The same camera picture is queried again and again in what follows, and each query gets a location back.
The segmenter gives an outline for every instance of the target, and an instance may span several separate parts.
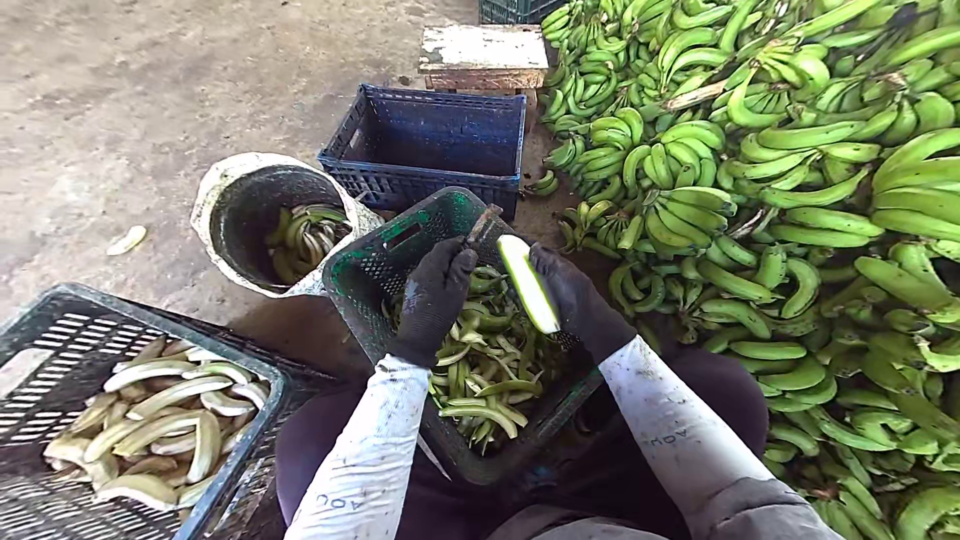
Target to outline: person's lap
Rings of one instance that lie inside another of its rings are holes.
[[[767,431],[766,405],[753,377],[739,362],[689,349],[667,363],[754,454],[762,454]],[[362,391],[340,387],[317,396],[294,413],[280,431],[276,442],[276,491],[288,525]],[[670,538],[687,535],[680,512],[657,482],[625,424],[621,432],[573,463],[567,476],[590,476],[591,481],[581,481],[574,491],[558,499],[566,507],[628,519],[640,528]],[[564,491],[563,480],[558,491]],[[472,497],[455,488],[417,449],[396,538],[482,538],[507,517],[492,498]]]

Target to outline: concrete floor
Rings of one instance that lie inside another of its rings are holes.
[[[0,5],[0,319],[83,282],[330,370],[361,355],[351,340],[331,352],[347,330],[328,300],[268,300],[220,274],[188,224],[196,186],[239,152],[315,164],[357,85],[422,87],[422,27],[475,23],[477,0]],[[527,136],[527,174],[548,144]],[[570,201],[523,203],[516,227],[556,243],[549,214]],[[135,224],[146,240],[107,257]]]

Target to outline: plastic crate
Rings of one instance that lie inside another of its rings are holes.
[[[483,209],[484,204],[466,189],[448,187],[332,257],[324,269],[324,285],[371,361],[386,354],[394,336],[380,302],[403,289],[407,276],[434,244],[469,233]],[[512,232],[495,219],[477,247],[479,263],[503,270],[496,239]],[[565,339],[567,345],[575,342]],[[573,347],[570,353],[585,354],[582,347]],[[585,357],[573,357],[569,365],[568,372],[532,404],[530,423],[520,430],[519,437],[495,455],[482,457],[468,448],[455,424],[440,418],[430,399],[426,400],[420,434],[450,475],[470,484],[495,484],[532,458],[601,383],[600,373]]]
[[[89,484],[52,482],[54,473],[41,456],[84,409],[84,400],[99,391],[112,365],[160,334],[187,339],[271,385],[252,428],[182,526],[176,512],[123,499],[96,501]],[[18,367],[24,356],[11,362],[28,349],[49,357],[38,365]],[[0,537],[5,539],[237,538],[273,480],[274,440],[282,421],[334,383],[221,327],[74,283],[46,291],[0,330],[0,369],[28,374],[0,395]]]
[[[540,24],[566,0],[480,0],[483,24]]]
[[[526,97],[360,85],[317,156],[369,208],[403,211],[452,185],[516,211]]]

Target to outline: gloved hand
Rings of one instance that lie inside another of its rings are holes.
[[[559,312],[560,328],[579,337],[595,363],[636,336],[636,329],[607,304],[587,274],[572,262],[539,243],[530,248],[530,262],[546,282]]]
[[[477,264],[477,252],[463,249],[463,242],[462,236],[438,242],[407,278],[400,328],[387,348],[391,355],[427,369],[437,365],[437,351],[464,306]]]

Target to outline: wooden stool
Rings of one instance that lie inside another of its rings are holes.
[[[527,131],[537,110],[537,88],[549,69],[537,24],[428,26],[419,72],[427,89],[507,90],[527,96]]]

